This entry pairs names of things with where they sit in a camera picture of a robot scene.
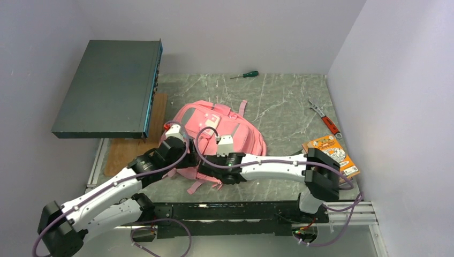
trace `green screwdriver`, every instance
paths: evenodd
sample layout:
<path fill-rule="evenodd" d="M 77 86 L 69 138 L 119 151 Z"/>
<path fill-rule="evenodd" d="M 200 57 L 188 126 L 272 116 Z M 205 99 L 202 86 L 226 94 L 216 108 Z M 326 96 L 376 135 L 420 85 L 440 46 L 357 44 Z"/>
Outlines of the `green screwdriver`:
<path fill-rule="evenodd" d="M 230 78 L 230 79 L 236 79 L 236 78 L 249 78 L 249 77 L 257 77 L 259 75 L 259 72 L 258 71 L 251 71 L 251 72 L 248 72 L 248 73 L 243 73 L 242 76 L 238 76 L 238 77 L 233 77 L 233 78 Z"/>

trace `backpack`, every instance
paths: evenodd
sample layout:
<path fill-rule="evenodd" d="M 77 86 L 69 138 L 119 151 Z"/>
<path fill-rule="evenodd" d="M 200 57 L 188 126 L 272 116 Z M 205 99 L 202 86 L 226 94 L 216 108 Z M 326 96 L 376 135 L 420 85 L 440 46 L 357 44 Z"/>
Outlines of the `backpack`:
<path fill-rule="evenodd" d="M 267 146 L 262 134 L 243 117 L 246 103 L 246 100 L 242 101 L 237 114 L 227 105 L 200 100 L 183 106 L 173 120 L 185 126 L 188 135 L 193 139 L 202 128 L 211 126 L 218 131 L 219 135 L 232 135 L 235 152 L 265 156 Z M 200 135 L 199 142 L 194 143 L 198 143 L 200 152 L 203 154 L 216 155 L 216 135 L 212 130 L 205 130 Z M 172 177 L 177 172 L 188 179 L 195 179 L 195 183 L 187 190 L 189 194 L 193 194 L 207 181 L 214 182 L 213 187 L 218 186 L 218 190 L 222 187 L 220 180 L 198 173 L 197 169 L 197 167 L 173 169 L 164 177 Z"/>

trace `gray marble surface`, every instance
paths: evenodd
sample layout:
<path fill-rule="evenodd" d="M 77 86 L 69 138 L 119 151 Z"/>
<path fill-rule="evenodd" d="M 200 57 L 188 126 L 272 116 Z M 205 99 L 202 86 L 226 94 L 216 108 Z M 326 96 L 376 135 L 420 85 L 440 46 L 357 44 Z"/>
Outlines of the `gray marble surface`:
<path fill-rule="evenodd" d="M 330 133 L 320 116 L 309 109 L 315 100 L 323 112 L 338 124 L 326 85 L 320 74 L 260 74 L 255 78 L 229 79 L 238 74 L 163 74 L 158 91 L 168 94 L 165 113 L 173 119 L 184 104 L 197 100 L 222 103 L 238 112 L 242 100 L 248 104 L 244 117 L 257 127 L 268 147 L 268 155 L 290 155 L 301 144 Z M 103 171 L 98 184 L 107 181 Z M 296 200 L 304 184 L 288 180 L 259 179 L 220 190 L 205 183 L 193 194 L 186 190 L 194 183 L 180 175 L 163 179 L 142 191 L 154 202 L 274 201 Z M 358 188 L 342 191 L 342 200 L 353 200 Z"/>

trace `wooden board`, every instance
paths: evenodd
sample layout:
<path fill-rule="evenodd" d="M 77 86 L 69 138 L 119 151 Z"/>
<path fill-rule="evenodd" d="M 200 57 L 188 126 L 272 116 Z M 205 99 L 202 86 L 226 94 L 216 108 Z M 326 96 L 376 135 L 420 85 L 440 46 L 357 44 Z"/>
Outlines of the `wooden board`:
<path fill-rule="evenodd" d="M 106 176 L 115 176 L 135 157 L 151 148 L 158 147 L 164 129 L 166 104 L 167 94 L 157 93 L 153 101 L 150 130 L 146 142 L 142 139 L 112 139 L 109 157 L 104 169 L 104 174 Z"/>

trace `adjustable wrench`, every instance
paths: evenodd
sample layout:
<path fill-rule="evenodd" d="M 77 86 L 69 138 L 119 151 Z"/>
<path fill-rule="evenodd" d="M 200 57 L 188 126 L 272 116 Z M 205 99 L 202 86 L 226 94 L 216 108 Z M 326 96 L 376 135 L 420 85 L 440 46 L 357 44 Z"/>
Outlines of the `adjustable wrench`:
<path fill-rule="evenodd" d="M 309 103 L 311 104 L 311 106 L 309 108 L 314 110 L 315 112 L 317 112 L 320 115 L 320 117 L 322 117 L 323 122 L 329 128 L 331 133 L 333 133 L 338 139 L 341 139 L 342 134 L 339 131 L 339 129 L 336 127 L 336 125 L 334 125 L 334 123 L 331 121 L 331 119 L 328 118 L 328 116 L 326 116 L 323 113 L 323 111 L 313 101 L 309 100 Z"/>

